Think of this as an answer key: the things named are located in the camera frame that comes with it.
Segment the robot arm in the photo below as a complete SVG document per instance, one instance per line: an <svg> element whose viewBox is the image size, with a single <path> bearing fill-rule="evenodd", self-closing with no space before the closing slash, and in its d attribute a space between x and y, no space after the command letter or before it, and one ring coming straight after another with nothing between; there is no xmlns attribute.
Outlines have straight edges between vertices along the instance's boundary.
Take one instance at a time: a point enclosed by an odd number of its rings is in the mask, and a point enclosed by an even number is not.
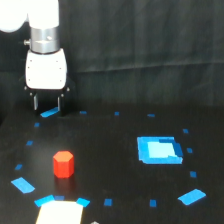
<svg viewBox="0 0 224 224"><path fill-rule="evenodd" d="M0 30L15 32L28 21L30 46L26 84L31 89L63 89L67 64L59 39L58 0L0 0Z"/></svg>

